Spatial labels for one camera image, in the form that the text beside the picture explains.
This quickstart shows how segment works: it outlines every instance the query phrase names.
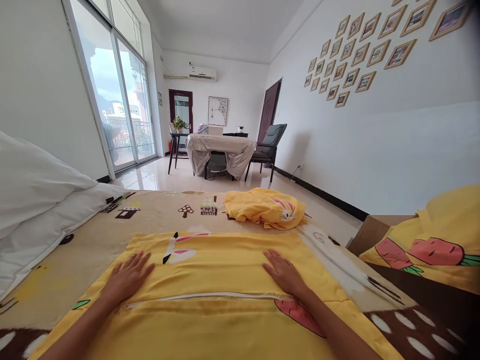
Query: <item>hand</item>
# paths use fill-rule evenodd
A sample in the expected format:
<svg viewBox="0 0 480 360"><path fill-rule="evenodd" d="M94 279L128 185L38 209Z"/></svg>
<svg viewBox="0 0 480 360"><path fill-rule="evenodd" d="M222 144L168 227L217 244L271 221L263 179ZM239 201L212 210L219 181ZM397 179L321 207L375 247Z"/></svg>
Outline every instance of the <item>hand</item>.
<svg viewBox="0 0 480 360"><path fill-rule="evenodd" d="M142 272L150 254L149 252L144 256L143 251L138 254L135 253L125 262L123 267L121 262L118 263L113 268L110 278L101 291L99 300L116 307L122 301L132 297L155 267L155 264L151 263Z"/></svg>
<svg viewBox="0 0 480 360"><path fill-rule="evenodd" d="M263 268L287 294L300 298L309 288L293 264L275 250L263 252L273 268L264 263Z"/></svg>

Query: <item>yellow cloth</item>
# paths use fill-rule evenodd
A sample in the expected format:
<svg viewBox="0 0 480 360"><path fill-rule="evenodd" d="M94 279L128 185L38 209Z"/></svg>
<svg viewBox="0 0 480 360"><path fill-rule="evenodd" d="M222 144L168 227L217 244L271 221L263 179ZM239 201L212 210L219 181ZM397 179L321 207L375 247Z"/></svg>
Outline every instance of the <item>yellow cloth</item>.
<svg viewBox="0 0 480 360"><path fill-rule="evenodd" d="M127 301L129 306L123 304L106 321L85 359L333 359L321 325L318 327L301 306L288 299L262 268L265 249L275 249L289 258L326 305L383 359L402 359L296 232L173 235L139 234L117 259L125 261L139 250L152 251L150 260L156 267ZM32 360L38 359L91 306L117 261L80 298L80 306L58 323ZM155 300L207 292L279 296L285 300Z"/></svg>
<svg viewBox="0 0 480 360"><path fill-rule="evenodd" d="M480 184L433 198L360 259L480 295Z"/></svg>
<svg viewBox="0 0 480 360"><path fill-rule="evenodd" d="M239 222L247 219L265 229L290 230L305 215L305 204L290 195L256 187L250 191L229 191L225 196L228 215Z"/></svg>

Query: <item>pillow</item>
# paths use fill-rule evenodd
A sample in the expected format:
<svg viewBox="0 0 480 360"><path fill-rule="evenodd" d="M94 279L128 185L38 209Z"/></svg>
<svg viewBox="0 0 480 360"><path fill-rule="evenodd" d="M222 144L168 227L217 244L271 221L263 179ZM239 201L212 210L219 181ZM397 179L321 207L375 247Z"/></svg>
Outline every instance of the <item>pillow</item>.
<svg viewBox="0 0 480 360"><path fill-rule="evenodd" d="M360 259L480 295L480 184L433 198Z"/></svg>
<svg viewBox="0 0 480 360"><path fill-rule="evenodd" d="M21 222L97 184L32 143L0 131L0 239Z"/></svg>
<svg viewBox="0 0 480 360"><path fill-rule="evenodd" d="M73 191L53 208L22 222L3 238L0 241L0 301L66 235L107 206L107 199L111 202L125 192L122 187L104 183L86 190Z"/></svg>

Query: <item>glossy floor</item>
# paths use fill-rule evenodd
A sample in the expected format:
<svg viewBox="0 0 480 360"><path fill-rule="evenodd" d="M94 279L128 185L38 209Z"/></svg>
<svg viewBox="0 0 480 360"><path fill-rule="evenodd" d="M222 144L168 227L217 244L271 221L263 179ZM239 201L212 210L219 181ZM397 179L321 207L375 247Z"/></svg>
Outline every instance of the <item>glossy floor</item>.
<svg viewBox="0 0 480 360"><path fill-rule="evenodd" d="M194 176L188 159L178 159L177 167L172 163L170 175L169 157L162 157L146 165L132 169L118 177L112 184L132 190L171 190L222 192L249 191L253 188L266 188L291 195L306 204L306 212L336 241L346 245L357 234L362 222L344 212L328 201L323 200L296 183L275 172L270 184L271 169L259 172L260 164L253 163L246 182L232 181L232 177L219 176L205 180L203 176Z"/></svg>

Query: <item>dark wooden door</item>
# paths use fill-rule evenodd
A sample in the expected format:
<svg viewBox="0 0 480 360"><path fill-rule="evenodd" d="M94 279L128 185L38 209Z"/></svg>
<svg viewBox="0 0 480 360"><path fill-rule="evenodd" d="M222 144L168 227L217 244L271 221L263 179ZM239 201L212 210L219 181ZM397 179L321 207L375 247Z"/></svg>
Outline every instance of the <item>dark wooden door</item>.
<svg viewBox="0 0 480 360"><path fill-rule="evenodd" d="M265 91L265 99L263 100L263 109L260 118L260 130L258 131L257 139L259 143L264 140L269 126L274 123L277 102L279 101L280 85L282 85L282 79L278 80Z"/></svg>

